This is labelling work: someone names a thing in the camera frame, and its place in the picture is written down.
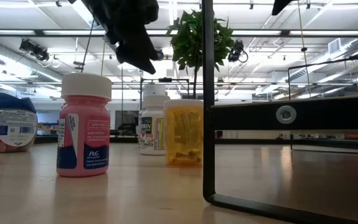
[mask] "wooden table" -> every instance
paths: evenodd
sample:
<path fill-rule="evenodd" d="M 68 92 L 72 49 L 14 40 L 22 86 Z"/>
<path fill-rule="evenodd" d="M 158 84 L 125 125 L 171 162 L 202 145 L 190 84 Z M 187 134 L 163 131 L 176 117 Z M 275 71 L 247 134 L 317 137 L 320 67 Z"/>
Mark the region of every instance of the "wooden table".
<path fill-rule="evenodd" d="M 209 205 L 201 169 L 166 168 L 136 144 L 112 144 L 107 174 L 56 175 L 56 144 L 0 154 L 0 223 L 283 223 Z"/>

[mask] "black rod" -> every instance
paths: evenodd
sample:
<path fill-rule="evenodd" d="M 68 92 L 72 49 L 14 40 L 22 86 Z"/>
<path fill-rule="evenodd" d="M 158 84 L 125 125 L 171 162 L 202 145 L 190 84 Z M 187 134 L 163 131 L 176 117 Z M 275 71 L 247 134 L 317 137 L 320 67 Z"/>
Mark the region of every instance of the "black rod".
<path fill-rule="evenodd" d="M 210 107 L 214 105 L 214 11 L 213 0 L 202 0 L 203 15 L 203 90 L 204 90 L 204 169 L 203 196 L 215 194 L 214 129 Z"/>

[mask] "potted plant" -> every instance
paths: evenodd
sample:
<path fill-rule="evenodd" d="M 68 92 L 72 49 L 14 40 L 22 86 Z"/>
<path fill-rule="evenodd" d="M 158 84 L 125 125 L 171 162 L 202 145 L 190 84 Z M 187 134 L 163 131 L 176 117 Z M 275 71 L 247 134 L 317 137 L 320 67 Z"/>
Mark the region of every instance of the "potted plant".
<path fill-rule="evenodd" d="M 230 52 L 234 41 L 230 38 L 233 30 L 222 26 L 219 21 L 223 19 L 214 19 L 214 56 L 215 68 L 219 71 L 218 65 L 224 65 L 225 59 Z M 173 47 L 174 62 L 178 62 L 179 70 L 187 67 L 194 68 L 194 86 L 193 99 L 196 99 L 196 83 L 197 72 L 203 66 L 203 23 L 202 12 L 193 11 L 191 14 L 183 11 L 181 18 L 176 19 L 173 25 L 168 27 L 167 35 L 170 35 L 172 30 L 177 30 L 178 33 L 172 37 L 171 45 Z"/>

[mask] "white ceiling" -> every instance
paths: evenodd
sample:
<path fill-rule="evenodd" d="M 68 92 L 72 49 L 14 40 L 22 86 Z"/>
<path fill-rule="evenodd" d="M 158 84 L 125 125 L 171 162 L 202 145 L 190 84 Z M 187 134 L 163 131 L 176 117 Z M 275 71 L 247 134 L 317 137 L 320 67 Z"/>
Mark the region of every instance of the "white ceiling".
<path fill-rule="evenodd" d="M 55 1 L 48 0 L 0 0 L 0 4 L 26 5 L 35 4 L 50 4 Z M 177 6 L 169 9 L 168 0 L 158 1 L 160 10 L 158 20 L 147 25 L 148 29 L 166 29 L 170 25 L 170 15 L 177 14 L 181 16 L 183 10 L 188 12 L 191 9 L 198 9 L 198 0 L 178 0 Z M 215 17 L 221 19 L 229 19 L 229 26 L 233 29 L 299 29 L 300 18 L 298 10 L 295 8 L 296 1 L 293 1 L 293 6 L 284 10 L 278 16 L 272 17 L 268 23 L 267 19 L 270 17 L 273 0 L 254 0 L 254 9 L 249 10 L 248 0 L 215 0 Z M 0 29 L 89 29 L 90 25 L 82 19 L 77 11 L 69 5 L 66 1 L 61 1 L 63 7 L 38 7 L 38 8 L 3 8 L 0 7 Z M 358 29 L 358 0 L 311 0 L 313 6 L 311 9 L 305 9 L 306 6 L 301 7 L 301 20 L 305 29 Z M 333 3 L 332 6 L 323 8 L 326 4 Z M 73 62 L 75 60 L 83 60 L 85 47 L 88 38 L 79 38 L 78 53 L 75 59 L 75 38 L 66 37 L 31 37 L 30 40 L 35 43 L 48 48 L 48 52 L 56 55 L 61 61 L 58 68 L 49 66 L 54 72 L 61 75 L 74 72 Z M 170 46 L 170 37 L 152 37 L 154 47 L 167 48 Z M 225 61 L 225 66 L 220 68 L 220 72 L 215 70 L 215 77 L 229 77 L 231 82 L 239 82 L 248 78 L 264 78 L 264 81 L 271 80 L 272 72 L 285 72 L 288 67 L 304 64 L 303 54 L 300 52 L 302 48 L 302 40 L 300 38 L 283 38 L 268 39 L 257 38 L 235 38 L 242 40 L 245 46 L 249 43 L 247 51 L 249 52 L 249 61 L 238 67 L 239 63 L 228 63 Z M 13 52 L 21 54 L 19 50 L 20 37 L 0 37 L 0 45 L 10 49 Z M 308 48 L 306 54 L 307 59 L 311 60 L 317 57 L 321 52 L 327 51 L 327 44 L 332 38 L 309 38 L 305 39 L 305 45 Z M 274 42 L 282 44 L 280 49 L 274 54 L 278 46 Z M 102 38 L 94 37 L 90 41 L 89 54 L 86 59 L 86 66 L 84 72 L 87 73 L 101 73 L 101 61 L 103 59 L 104 41 Z M 26 57 L 36 63 L 31 56 Z M 121 76 L 121 69 L 119 63 L 114 57 L 114 52 L 106 46 L 104 57 L 103 75 Z M 173 68 L 167 62 L 155 63 L 157 74 L 154 76 L 145 74 L 145 78 L 152 77 L 173 77 Z M 139 79 L 138 71 L 124 71 L 124 75 Z M 198 73 L 202 80 L 202 71 Z M 179 72 L 179 77 L 186 78 L 187 74 L 184 71 Z"/>

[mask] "ceiling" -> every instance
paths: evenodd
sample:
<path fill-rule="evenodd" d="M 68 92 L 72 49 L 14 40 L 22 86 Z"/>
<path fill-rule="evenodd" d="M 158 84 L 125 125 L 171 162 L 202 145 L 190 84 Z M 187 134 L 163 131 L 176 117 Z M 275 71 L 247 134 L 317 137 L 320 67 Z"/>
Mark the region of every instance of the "ceiling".
<path fill-rule="evenodd" d="M 91 20 L 89 12 L 72 6 L 67 1 L 60 1 L 62 7 L 57 7 L 55 1 L 48 0 L 0 0 L 0 29 L 90 29 Z M 254 8 L 250 10 L 249 0 L 215 0 L 215 17 L 229 21 L 232 29 L 300 29 L 300 15 L 303 28 L 318 30 L 358 30 L 358 0 L 300 0 L 301 9 L 298 12 L 298 5 L 293 1 L 291 5 L 281 12 L 278 16 L 271 17 L 273 0 L 254 0 Z M 147 29 L 166 29 L 175 16 L 180 17 L 183 11 L 199 9 L 198 0 L 161 0 L 158 1 L 160 10 L 158 20 L 146 25 Z M 48 48 L 51 59 L 45 63 L 37 63 L 30 55 L 25 55 L 19 50 L 22 37 L 0 37 L 0 55 L 18 60 L 26 67 L 41 74 L 50 73 L 53 76 L 62 77 L 67 73 L 77 72 L 74 61 L 81 61 L 88 43 L 88 38 L 78 38 L 78 48 L 76 50 L 75 37 L 26 37 L 42 47 Z M 171 37 L 151 37 L 156 48 L 162 48 L 165 54 L 169 54 Z M 224 66 L 220 66 L 220 72 L 215 70 L 214 77 L 223 78 L 225 82 L 283 82 L 287 76 L 288 67 L 304 65 L 305 57 L 301 48 L 303 41 L 301 38 L 253 38 L 253 37 L 234 37 L 241 40 L 246 47 L 249 61 L 241 64 L 239 62 L 229 63 L 224 61 Z M 304 45 L 308 48 L 306 61 L 312 63 L 326 55 L 328 44 L 336 38 L 306 38 Z M 355 38 L 342 39 L 342 43 L 349 43 Z M 101 37 L 92 37 L 89 43 L 88 54 L 85 60 L 84 72 L 95 73 L 111 77 L 114 82 L 121 81 L 121 75 L 125 82 L 139 81 L 143 74 L 144 78 L 190 78 L 193 79 L 193 72 L 189 74 L 185 71 L 176 72 L 176 66 L 170 60 L 153 62 L 157 73 L 150 75 L 135 69 L 127 69 L 115 58 L 114 52 Z M 344 70 L 340 65 L 323 67 L 312 71 L 316 73 L 313 82 L 329 77 Z M 198 73 L 198 80 L 202 82 L 202 71 Z M 56 80 L 45 76 L 32 77 L 35 82 L 55 82 Z M 293 82 L 305 82 L 302 78 L 295 79 Z M 8 84 L 14 88 L 26 85 Z M 229 91 L 234 85 L 225 86 Z M 235 87 L 237 90 L 255 90 L 256 93 L 266 94 L 258 88 L 265 88 L 265 85 L 241 85 Z M 279 95 L 284 88 L 270 88 L 268 91 L 272 96 Z"/>

